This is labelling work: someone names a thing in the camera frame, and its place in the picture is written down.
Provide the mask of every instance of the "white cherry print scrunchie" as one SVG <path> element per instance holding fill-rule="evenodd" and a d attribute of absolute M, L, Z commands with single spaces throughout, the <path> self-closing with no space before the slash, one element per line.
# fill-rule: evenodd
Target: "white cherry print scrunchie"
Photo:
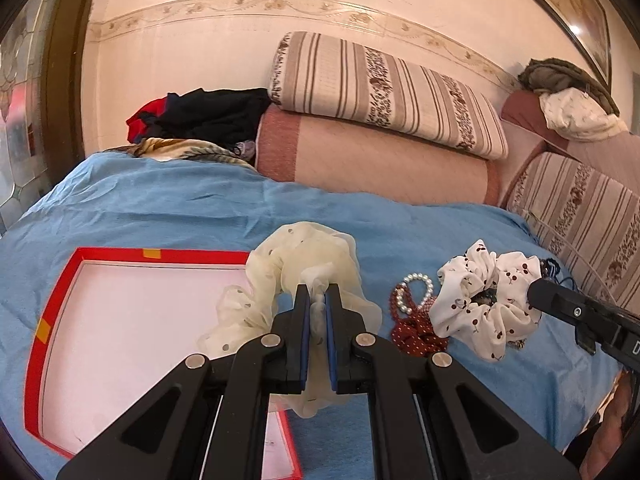
<path fill-rule="evenodd" d="M 499 361 L 507 342 L 522 341 L 538 327 L 542 313 L 527 303 L 527 289 L 541 277 L 536 256 L 497 256 L 478 240 L 438 271 L 442 288 L 429 310 L 434 332 L 459 339 L 483 359 Z M 494 304 L 473 300 L 489 289 L 496 290 Z"/>

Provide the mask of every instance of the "scrunchie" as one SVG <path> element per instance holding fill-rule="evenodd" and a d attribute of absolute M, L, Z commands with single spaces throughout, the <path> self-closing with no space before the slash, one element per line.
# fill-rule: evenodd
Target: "scrunchie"
<path fill-rule="evenodd" d="M 396 292 L 404 292 L 404 300 L 411 306 L 412 313 L 408 317 L 400 317 L 398 314 L 398 300 Z M 425 357 L 428 354 L 444 352 L 447 349 L 447 339 L 442 339 L 433 333 L 433 326 L 429 320 L 428 311 L 433 305 L 434 299 L 427 301 L 424 310 L 420 311 L 411 298 L 407 288 L 396 286 L 389 297 L 389 310 L 391 318 L 396 325 L 391 331 L 391 341 L 405 354 L 414 357 Z"/>
<path fill-rule="evenodd" d="M 313 222 L 283 225 L 251 251 L 245 271 L 250 288 L 225 288 L 216 306 L 218 325 L 200 338 L 200 350 L 215 359 L 266 334 L 278 312 L 277 295 L 293 298 L 304 283 L 312 301 L 306 389 L 301 395 L 272 395 L 271 402 L 302 417 L 346 402 L 348 396 L 338 396 L 328 379 L 324 293 L 329 283 L 337 283 L 342 306 L 361 314 L 368 332 L 377 333 L 382 324 L 380 307 L 362 292 L 353 237 Z"/>
<path fill-rule="evenodd" d="M 527 302 L 527 290 L 541 277 L 536 256 L 496 256 L 478 240 L 438 271 L 442 288 L 429 310 L 434 332 L 459 339 L 483 359 L 499 361 L 507 342 L 524 340 L 538 327 L 542 313 Z M 493 304 L 475 298 L 484 290 L 495 290 Z"/>

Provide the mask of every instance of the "blue bed sheet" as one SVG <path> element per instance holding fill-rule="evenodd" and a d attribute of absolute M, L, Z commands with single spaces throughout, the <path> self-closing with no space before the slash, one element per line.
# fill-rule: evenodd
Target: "blue bed sheet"
<path fill-rule="evenodd" d="M 225 164 L 93 155 L 0 240 L 0 418 L 42 477 L 55 478 L 65 460 L 24 430 L 24 374 L 42 309 L 76 247 L 251 250 L 280 225 L 303 220 L 353 235 L 364 293 L 384 312 L 384 336 L 393 286 L 409 272 L 435 277 L 478 238 L 497 253 L 550 256 L 521 218 L 489 206 L 409 206 L 280 184 Z M 619 370 L 602 352 L 579 349 L 571 327 L 547 316 L 524 350 L 509 350 L 499 363 L 481 361 L 455 340 L 449 349 L 558 449 L 581 430 Z M 373 478 L 366 398 L 290 421 L 306 479 Z"/>

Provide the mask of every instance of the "frosted glass panel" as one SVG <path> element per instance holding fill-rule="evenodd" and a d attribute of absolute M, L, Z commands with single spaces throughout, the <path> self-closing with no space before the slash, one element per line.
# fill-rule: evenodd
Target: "frosted glass panel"
<path fill-rule="evenodd" d="M 29 0 L 0 43 L 0 236 L 50 190 L 40 74 L 56 0 Z"/>

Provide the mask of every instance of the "red beaded necklace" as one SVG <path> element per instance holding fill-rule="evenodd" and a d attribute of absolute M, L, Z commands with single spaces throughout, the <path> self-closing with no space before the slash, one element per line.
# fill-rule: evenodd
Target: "red beaded necklace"
<path fill-rule="evenodd" d="M 411 309 L 411 314 L 407 317 L 400 317 L 398 313 L 398 294 L 401 295 L 404 304 Z M 429 320 L 428 311 L 434 301 L 435 298 L 429 298 L 420 309 L 411 297 L 408 286 L 398 283 L 391 292 L 389 310 L 392 319 L 396 322 L 391 331 L 391 341 L 405 354 L 425 357 L 427 354 L 444 352 L 447 349 L 449 339 L 436 336 Z"/>

